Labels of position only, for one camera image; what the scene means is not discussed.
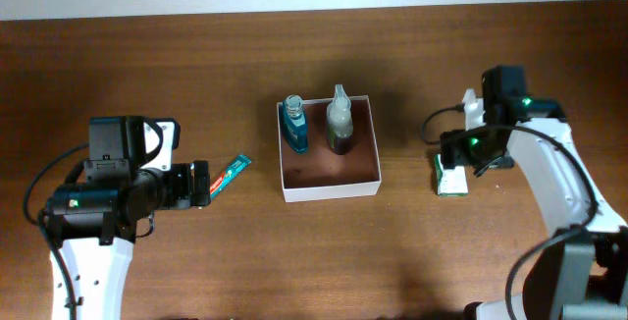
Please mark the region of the teal red toothpaste box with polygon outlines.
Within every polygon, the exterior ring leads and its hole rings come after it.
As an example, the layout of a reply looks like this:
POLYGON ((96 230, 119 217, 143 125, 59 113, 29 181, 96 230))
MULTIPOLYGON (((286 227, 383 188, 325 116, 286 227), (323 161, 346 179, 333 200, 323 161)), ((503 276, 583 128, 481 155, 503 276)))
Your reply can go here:
POLYGON ((242 171, 244 171, 252 160, 246 155, 239 154, 229 163, 218 178, 210 185, 210 199, 214 200, 242 171))

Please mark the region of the teal mouthwash bottle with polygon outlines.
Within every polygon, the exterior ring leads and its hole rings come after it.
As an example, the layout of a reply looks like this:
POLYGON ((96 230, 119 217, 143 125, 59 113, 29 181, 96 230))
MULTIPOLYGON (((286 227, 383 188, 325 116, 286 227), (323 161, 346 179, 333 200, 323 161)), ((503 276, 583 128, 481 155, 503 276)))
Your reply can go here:
POLYGON ((288 145, 298 154, 308 150, 307 119, 303 100, 299 95, 289 95, 282 104, 282 133, 288 145))

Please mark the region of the clear purple liquid bottle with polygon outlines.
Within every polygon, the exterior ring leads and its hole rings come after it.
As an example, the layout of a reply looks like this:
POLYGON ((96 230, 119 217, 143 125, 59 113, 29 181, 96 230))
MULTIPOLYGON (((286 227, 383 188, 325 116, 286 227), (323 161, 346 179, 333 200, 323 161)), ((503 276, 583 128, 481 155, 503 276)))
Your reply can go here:
POLYGON ((327 106, 327 143, 337 155, 346 154, 351 147, 353 123, 351 100, 342 84, 335 85, 333 100, 327 106))

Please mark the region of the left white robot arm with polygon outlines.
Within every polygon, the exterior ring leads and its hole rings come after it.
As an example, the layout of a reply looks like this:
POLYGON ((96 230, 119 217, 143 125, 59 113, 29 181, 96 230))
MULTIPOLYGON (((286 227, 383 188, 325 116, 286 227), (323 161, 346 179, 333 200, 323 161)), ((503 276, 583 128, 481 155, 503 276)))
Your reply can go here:
POLYGON ((158 211, 210 204, 204 160, 162 171, 83 160, 38 215, 50 249, 55 319, 118 319, 137 224, 158 211))

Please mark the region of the white open cardboard box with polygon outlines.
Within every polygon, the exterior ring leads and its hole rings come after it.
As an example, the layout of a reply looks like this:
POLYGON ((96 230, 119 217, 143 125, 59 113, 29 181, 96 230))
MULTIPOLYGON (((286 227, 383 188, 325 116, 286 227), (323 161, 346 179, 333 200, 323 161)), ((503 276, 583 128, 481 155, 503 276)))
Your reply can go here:
POLYGON ((286 202, 375 195, 382 183, 377 139, 369 97, 352 96, 352 146, 337 155, 327 143, 329 98, 303 102, 308 124, 308 150, 295 152, 278 134, 280 181, 286 202))

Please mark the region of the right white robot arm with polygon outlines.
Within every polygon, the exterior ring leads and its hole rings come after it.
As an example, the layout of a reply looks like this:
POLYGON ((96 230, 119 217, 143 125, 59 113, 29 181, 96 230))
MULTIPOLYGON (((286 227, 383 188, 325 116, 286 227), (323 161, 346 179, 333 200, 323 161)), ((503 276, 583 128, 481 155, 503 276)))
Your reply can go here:
POLYGON ((626 318, 627 223, 590 177, 557 103, 483 97, 455 108, 466 126, 442 133, 438 173, 472 166, 483 174, 502 160, 513 162, 549 234, 512 266, 502 300, 469 303, 464 318, 626 318))

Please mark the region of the green white soap box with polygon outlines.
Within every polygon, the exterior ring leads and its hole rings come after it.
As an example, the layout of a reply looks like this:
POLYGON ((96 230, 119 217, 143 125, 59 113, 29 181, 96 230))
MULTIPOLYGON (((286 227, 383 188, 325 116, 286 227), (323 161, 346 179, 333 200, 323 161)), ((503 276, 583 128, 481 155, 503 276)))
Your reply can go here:
POLYGON ((463 166, 446 168, 441 155, 434 158, 437 178, 437 196, 464 196, 469 192, 466 171, 463 166))

